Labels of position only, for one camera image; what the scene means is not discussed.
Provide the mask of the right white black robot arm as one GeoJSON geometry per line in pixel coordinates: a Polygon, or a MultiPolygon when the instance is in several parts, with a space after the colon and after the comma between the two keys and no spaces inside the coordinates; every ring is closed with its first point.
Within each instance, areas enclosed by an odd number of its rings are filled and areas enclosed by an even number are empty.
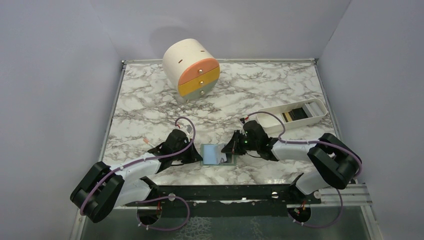
{"type": "Polygon", "coordinates": [[[242,130],[234,131],[221,149],[223,154],[242,156],[256,152],[267,161],[309,161],[315,169],[301,173],[289,186],[289,199],[300,204],[317,190],[332,187],[343,190],[362,171],[359,156],[331,133],[317,140],[289,141],[269,137],[255,120],[246,122],[242,130]]]}

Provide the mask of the green card holder wallet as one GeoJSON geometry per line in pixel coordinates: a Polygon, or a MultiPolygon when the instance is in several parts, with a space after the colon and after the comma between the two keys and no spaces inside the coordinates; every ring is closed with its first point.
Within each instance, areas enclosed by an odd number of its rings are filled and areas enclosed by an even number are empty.
{"type": "Polygon", "coordinates": [[[225,166],[235,166],[237,161],[236,157],[234,156],[234,165],[227,165],[227,164],[217,164],[216,159],[220,155],[224,155],[225,153],[221,153],[221,150],[225,144],[202,144],[201,145],[201,153],[200,155],[203,158],[203,161],[200,161],[200,164],[202,166],[216,166],[216,167],[225,167],[225,166]]]}

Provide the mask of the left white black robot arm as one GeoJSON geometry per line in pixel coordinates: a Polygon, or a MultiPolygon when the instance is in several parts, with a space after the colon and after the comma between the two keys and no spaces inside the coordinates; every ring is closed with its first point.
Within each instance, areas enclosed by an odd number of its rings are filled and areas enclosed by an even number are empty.
{"type": "Polygon", "coordinates": [[[202,159],[193,139],[174,129],[164,142],[141,157],[115,165],[95,163],[70,194],[70,201],[80,215],[98,223],[116,207],[137,201],[147,206],[155,203],[157,191],[149,176],[166,170],[174,161],[185,165],[202,159]]]}

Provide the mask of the white plastic tray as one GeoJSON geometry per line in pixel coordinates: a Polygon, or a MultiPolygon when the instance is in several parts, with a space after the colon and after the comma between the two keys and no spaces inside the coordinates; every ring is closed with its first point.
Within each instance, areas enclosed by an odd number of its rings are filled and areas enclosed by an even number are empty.
{"type": "Polygon", "coordinates": [[[313,125],[328,113],[326,105],[317,98],[263,108],[256,115],[256,121],[268,134],[280,133],[283,129],[313,125]]]}

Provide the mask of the silver VIP credit card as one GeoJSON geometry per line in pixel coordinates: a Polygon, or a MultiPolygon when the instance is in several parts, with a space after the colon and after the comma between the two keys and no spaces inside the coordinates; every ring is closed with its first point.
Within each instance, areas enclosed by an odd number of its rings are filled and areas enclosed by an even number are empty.
{"type": "Polygon", "coordinates": [[[228,162],[228,158],[226,154],[223,155],[219,155],[216,157],[216,164],[217,165],[221,165],[221,164],[226,164],[228,162]]]}

